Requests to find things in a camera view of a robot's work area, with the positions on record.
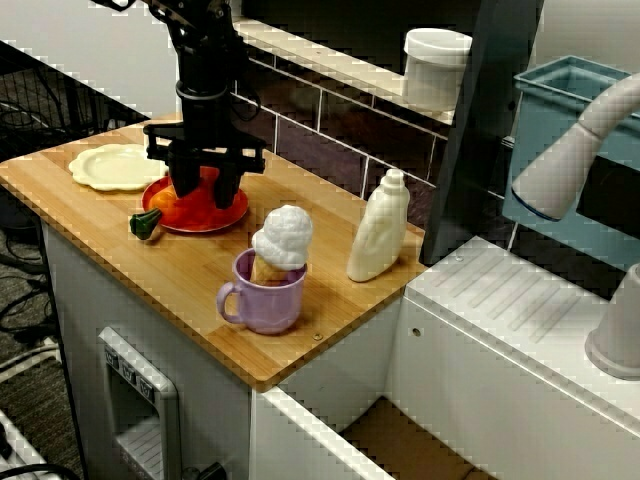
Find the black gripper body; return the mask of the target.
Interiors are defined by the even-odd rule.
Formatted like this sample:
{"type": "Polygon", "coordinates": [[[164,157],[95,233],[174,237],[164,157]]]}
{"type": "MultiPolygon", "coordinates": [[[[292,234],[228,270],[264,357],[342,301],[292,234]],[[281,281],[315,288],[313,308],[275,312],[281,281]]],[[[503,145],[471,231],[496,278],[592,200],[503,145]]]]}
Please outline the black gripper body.
{"type": "Polygon", "coordinates": [[[174,123],[152,123],[144,127],[148,140],[147,156],[168,166],[169,145],[183,143],[198,150],[200,168],[218,166],[228,149],[242,150],[244,173],[262,173],[265,169],[263,149],[266,143],[238,130],[231,120],[231,92],[224,86],[217,92],[194,91],[180,82],[176,92],[181,100],[182,120],[174,123]]]}

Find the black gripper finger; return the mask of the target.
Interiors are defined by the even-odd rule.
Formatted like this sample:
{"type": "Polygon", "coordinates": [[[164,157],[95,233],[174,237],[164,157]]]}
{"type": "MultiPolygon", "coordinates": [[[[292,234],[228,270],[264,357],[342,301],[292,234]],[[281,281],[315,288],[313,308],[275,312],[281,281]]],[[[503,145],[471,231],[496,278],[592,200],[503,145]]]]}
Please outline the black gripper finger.
{"type": "Polygon", "coordinates": [[[168,153],[169,174],[178,198],[192,193],[199,185],[198,150],[183,143],[172,142],[168,153]]]}
{"type": "Polygon", "coordinates": [[[242,150],[228,149],[218,160],[218,177],[214,184],[214,200],[218,209],[232,206],[242,172],[242,150]]]}

